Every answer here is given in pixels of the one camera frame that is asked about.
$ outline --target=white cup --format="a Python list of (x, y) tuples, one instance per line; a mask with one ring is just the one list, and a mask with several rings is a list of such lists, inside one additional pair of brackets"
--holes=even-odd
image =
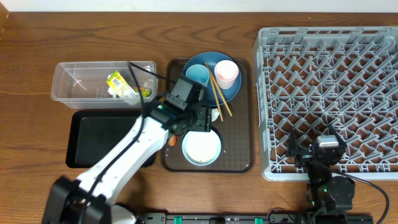
[(216, 64), (214, 73), (218, 86), (226, 90), (234, 85), (239, 74), (239, 68), (233, 61), (222, 60)]

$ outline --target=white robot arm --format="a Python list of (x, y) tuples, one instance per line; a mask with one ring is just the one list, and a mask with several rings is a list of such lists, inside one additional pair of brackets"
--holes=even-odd
[[(140, 116), (127, 135), (97, 164), (86, 172), (80, 174), (76, 179), (80, 180), (79, 187), (88, 192), (101, 171), (132, 141), (137, 135), (142, 122)], [(138, 168), (153, 153), (161, 149), (167, 142), (169, 130), (162, 128), (162, 123), (154, 118), (145, 118), (144, 129), (136, 141), (120, 159), (118, 159), (106, 171), (102, 181), (96, 186), (92, 196), (104, 195), (106, 202), (110, 205), (118, 197), (120, 191), (137, 172)]]
[(143, 115), (102, 160), (74, 181), (55, 181), (42, 223), (134, 224), (131, 212), (113, 207), (115, 200), (138, 168), (166, 144), (169, 133), (210, 131), (211, 109), (201, 106), (202, 90), (201, 84), (182, 75), (164, 102), (155, 98), (145, 104)]

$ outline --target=blue plate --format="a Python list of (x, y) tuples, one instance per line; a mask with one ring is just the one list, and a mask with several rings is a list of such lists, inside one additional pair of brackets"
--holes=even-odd
[[(196, 65), (196, 64), (205, 65), (205, 63), (207, 63), (209, 65), (211, 72), (213, 72), (213, 74), (214, 74), (214, 68), (216, 67), (216, 64), (222, 60), (234, 61), (229, 56), (227, 56), (225, 54), (218, 53), (218, 52), (205, 52), (205, 53), (198, 54), (198, 55), (194, 56), (193, 58), (191, 58), (191, 60), (188, 61), (188, 63), (184, 66), (184, 69), (182, 70), (182, 74), (185, 75), (185, 72), (192, 65)], [(235, 80), (234, 84), (232, 85), (232, 87), (227, 90), (221, 89), (221, 91), (223, 92), (224, 98), (227, 102), (231, 101), (238, 94), (239, 90), (241, 89), (241, 85), (242, 85), (242, 74), (241, 74), (241, 71), (239, 71), (238, 77), (236, 77), (236, 80)], [(223, 105), (224, 104), (223, 100), (221, 99), (218, 91), (217, 91), (217, 95), (218, 95), (218, 102), (220, 103), (220, 105)], [(207, 100), (208, 100), (208, 103), (205, 103), (207, 106), (217, 106), (216, 99), (215, 99), (214, 93), (213, 93), (213, 89), (211, 87), (211, 82), (209, 82), (207, 84)]]

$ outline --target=wooden chopsticks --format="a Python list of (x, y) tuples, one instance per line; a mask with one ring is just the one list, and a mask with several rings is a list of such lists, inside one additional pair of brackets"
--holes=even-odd
[(232, 113), (231, 113), (231, 110), (229, 109), (228, 104), (226, 103), (226, 100), (225, 100), (225, 98), (224, 98), (223, 93), (221, 92), (220, 87), (219, 87), (218, 84), (217, 84), (216, 79), (214, 78), (213, 72), (211, 71), (211, 69), (210, 69), (210, 67), (209, 67), (209, 65), (208, 65), (207, 63), (205, 63), (205, 65), (206, 65), (207, 69), (208, 69), (209, 72), (210, 72), (211, 87), (213, 87), (213, 93), (214, 93), (214, 97), (216, 98), (216, 103), (217, 103), (218, 111), (220, 112), (220, 118), (221, 118), (221, 120), (223, 120), (223, 115), (221, 114), (221, 110), (220, 110), (220, 109), (221, 109), (221, 108), (220, 108), (220, 103), (218, 102), (218, 96), (217, 96), (217, 93), (216, 93), (216, 90), (215, 90), (214, 86), (217, 88), (218, 93), (220, 94), (220, 97), (221, 97), (221, 99), (223, 100), (223, 103), (224, 103), (226, 109), (228, 110), (229, 115), (232, 116)]

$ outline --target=gray dish rack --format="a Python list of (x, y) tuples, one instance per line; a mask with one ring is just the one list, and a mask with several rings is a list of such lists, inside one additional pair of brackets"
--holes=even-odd
[(348, 143), (334, 167), (366, 180), (398, 179), (398, 27), (270, 27), (254, 44), (262, 175), (306, 180), (285, 156), (332, 124)]

